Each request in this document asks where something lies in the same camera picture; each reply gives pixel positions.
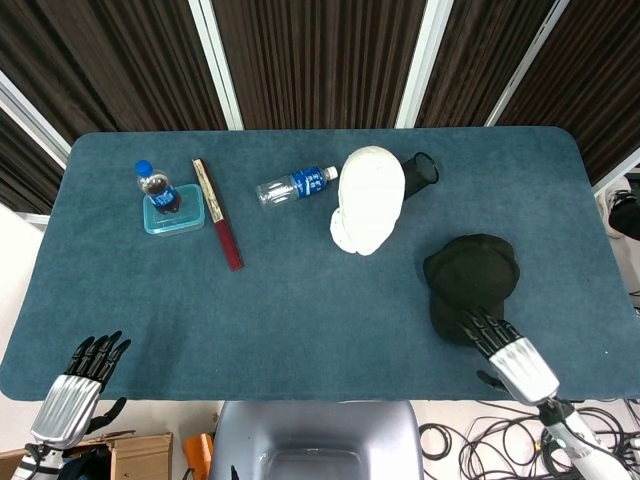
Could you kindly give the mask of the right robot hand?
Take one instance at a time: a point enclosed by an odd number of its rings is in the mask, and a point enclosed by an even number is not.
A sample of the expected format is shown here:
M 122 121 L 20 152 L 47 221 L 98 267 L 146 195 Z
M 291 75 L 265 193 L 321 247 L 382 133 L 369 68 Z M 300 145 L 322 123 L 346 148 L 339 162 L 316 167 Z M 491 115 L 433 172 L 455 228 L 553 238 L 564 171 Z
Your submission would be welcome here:
M 467 309 L 463 317 L 459 327 L 515 400 L 538 406 L 557 395 L 560 383 L 555 373 L 511 323 L 483 309 Z

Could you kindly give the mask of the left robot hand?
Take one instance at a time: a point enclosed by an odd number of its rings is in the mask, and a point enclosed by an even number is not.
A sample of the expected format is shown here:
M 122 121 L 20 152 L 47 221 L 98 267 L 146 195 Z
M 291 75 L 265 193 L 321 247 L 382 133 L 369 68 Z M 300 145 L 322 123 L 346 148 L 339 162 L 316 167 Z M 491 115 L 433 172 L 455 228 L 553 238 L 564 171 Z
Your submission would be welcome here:
M 64 372 L 47 393 L 31 427 L 36 443 L 54 450 L 75 447 L 88 434 L 108 426 L 121 413 L 127 399 L 120 397 L 104 414 L 95 409 L 115 368 L 131 344 L 116 331 L 90 336 L 75 349 Z

